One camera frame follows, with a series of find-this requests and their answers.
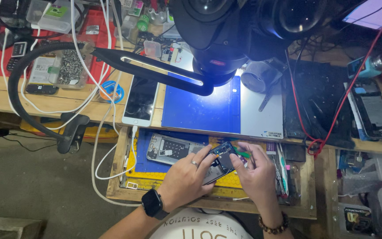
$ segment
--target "computer monitor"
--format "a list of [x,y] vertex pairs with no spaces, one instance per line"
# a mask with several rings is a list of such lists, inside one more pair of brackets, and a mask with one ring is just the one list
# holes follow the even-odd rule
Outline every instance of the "computer monitor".
[[[368,0],[355,8],[343,21],[347,23],[352,23],[357,19],[360,19],[382,7],[382,0]],[[379,29],[382,26],[382,9],[378,12],[361,19],[354,24],[368,27],[371,29]]]

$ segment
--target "beaded bracelet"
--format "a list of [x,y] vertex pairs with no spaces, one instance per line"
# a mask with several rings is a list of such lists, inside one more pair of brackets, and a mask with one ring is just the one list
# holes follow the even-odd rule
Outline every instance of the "beaded bracelet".
[[261,216],[259,216],[259,226],[263,229],[263,231],[266,231],[269,234],[276,235],[276,234],[283,233],[288,228],[289,220],[288,220],[287,214],[285,214],[284,212],[281,212],[281,213],[282,213],[282,224],[280,226],[278,226],[277,228],[269,228],[269,227],[267,227],[263,223],[263,220],[262,220]]

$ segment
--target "hand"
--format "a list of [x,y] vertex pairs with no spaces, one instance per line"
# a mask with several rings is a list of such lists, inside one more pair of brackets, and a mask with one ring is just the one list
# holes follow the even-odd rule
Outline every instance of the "hand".
[[207,155],[210,149],[212,146],[207,145],[197,154],[189,154],[167,171],[162,185],[157,190],[161,195],[163,210],[169,213],[212,191],[215,182],[203,186],[204,176],[216,158],[214,154]]
[[247,163],[248,170],[235,154],[230,154],[232,165],[237,171],[244,191],[260,211],[277,202],[275,165],[260,145],[238,142],[238,146],[239,151],[251,152],[250,160]]

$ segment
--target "man's right hand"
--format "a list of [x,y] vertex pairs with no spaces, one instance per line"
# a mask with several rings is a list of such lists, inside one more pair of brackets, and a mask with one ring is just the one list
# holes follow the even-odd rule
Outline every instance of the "man's right hand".
[[251,153],[247,167],[235,154],[230,154],[232,165],[240,178],[241,186],[253,200],[258,210],[277,203],[275,190],[275,165],[260,145],[238,142],[239,151]]

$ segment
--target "green container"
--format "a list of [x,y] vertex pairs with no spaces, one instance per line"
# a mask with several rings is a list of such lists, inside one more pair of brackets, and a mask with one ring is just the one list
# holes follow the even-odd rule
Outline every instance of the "green container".
[[148,30],[148,21],[149,21],[149,18],[147,15],[141,15],[139,17],[138,22],[137,22],[138,30],[147,31]]

